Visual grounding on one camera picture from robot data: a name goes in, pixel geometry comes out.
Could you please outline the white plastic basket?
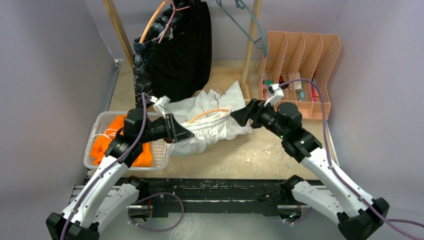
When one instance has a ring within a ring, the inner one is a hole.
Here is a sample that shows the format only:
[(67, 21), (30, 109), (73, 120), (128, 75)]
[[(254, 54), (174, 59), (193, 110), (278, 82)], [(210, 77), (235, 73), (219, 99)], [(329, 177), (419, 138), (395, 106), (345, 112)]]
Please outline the white plastic basket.
[[(94, 122), (88, 142), (86, 144), (83, 164), (88, 169), (96, 169), (98, 166), (94, 164), (94, 158), (90, 156), (90, 152), (93, 146), (93, 143), (100, 136), (104, 134), (108, 129), (108, 126), (113, 122), (116, 116), (124, 116), (125, 111), (104, 111), (101, 112)], [(150, 142), (150, 150), (152, 153), (152, 164), (150, 167), (141, 167), (135, 163), (129, 168), (130, 171), (159, 171), (166, 167), (169, 161), (168, 145), (163, 140), (156, 140)]]

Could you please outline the white shorts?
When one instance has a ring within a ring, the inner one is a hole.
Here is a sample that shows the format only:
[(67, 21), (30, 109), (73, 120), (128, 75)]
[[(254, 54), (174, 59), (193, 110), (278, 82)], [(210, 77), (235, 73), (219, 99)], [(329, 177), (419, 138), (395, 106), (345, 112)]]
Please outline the white shorts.
[[(233, 111), (246, 106), (245, 99), (238, 81), (235, 81), (219, 100), (221, 105), (231, 105)], [(229, 114), (214, 113), (210, 117), (202, 117), (194, 123), (188, 124), (190, 110), (195, 104), (196, 96), (177, 102), (170, 102), (166, 106), (166, 112), (174, 115), (178, 123), (194, 133), (195, 137), (170, 145), (171, 156), (190, 156), (200, 154), (206, 148), (222, 140), (233, 140), (239, 135), (247, 135), (253, 132), (252, 128), (239, 126)]]

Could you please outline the pink plastic file organizer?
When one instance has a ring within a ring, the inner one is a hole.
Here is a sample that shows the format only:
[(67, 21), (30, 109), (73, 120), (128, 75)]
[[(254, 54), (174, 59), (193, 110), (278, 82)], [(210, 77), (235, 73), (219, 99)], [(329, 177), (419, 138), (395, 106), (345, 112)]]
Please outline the pink plastic file organizer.
[(267, 55), (258, 65), (259, 99), (269, 97), (264, 80), (282, 84), (282, 102), (296, 104), (303, 118), (328, 119), (331, 102), (327, 82), (342, 49), (336, 34), (268, 31)]

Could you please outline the orange shorts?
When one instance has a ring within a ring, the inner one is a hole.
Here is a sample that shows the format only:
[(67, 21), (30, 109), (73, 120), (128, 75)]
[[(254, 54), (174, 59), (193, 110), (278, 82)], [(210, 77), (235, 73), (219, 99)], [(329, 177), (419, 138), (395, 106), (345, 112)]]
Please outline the orange shorts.
[[(109, 144), (115, 138), (116, 132), (124, 126), (124, 119), (127, 115), (117, 115), (113, 122), (103, 133), (96, 135), (95, 141), (91, 147), (89, 156), (93, 158), (92, 163), (98, 166), (103, 157), (105, 151), (108, 149)], [(142, 145), (143, 152), (137, 157), (132, 164), (133, 167), (151, 167), (153, 162), (153, 154), (151, 152), (151, 144), (146, 142)]]

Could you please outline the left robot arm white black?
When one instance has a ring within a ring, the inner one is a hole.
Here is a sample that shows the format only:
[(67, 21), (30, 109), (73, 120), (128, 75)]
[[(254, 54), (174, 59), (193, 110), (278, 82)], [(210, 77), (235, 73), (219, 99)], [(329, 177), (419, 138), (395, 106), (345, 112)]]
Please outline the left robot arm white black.
[(129, 170), (143, 152), (143, 144), (163, 140), (168, 144), (194, 138), (193, 132), (166, 114), (150, 121), (143, 108), (133, 108), (123, 121), (95, 175), (77, 197), (61, 212), (51, 213), (46, 226), (53, 240), (97, 240), (105, 227), (127, 206), (142, 205), (164, 192), (150, 192), (149, 183), (128, 177), (108, 196), (115, 183)]

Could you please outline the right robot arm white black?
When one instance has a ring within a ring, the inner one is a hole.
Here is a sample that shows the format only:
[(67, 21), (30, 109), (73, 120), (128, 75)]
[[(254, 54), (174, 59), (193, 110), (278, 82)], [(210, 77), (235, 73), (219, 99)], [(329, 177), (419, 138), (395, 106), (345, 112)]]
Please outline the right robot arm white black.
[(281, 138), (284, 151), (315, 174), (330, 192), (317, 190), (293, 175), (282, 184), (280, 196), (284, 202), (309, 205), (333, 221), (347, 240), (366, 240), (383, 225), (379, 215), (387, 216), (388, 202), (364, 191), (327, 156), (321, 142), (303, 128), (302, 114), (294, 103), (283, 102), (274, 109), (252, 99), (230, 115), (240, 126), (251, 121), (252, 128), (264, 127)]

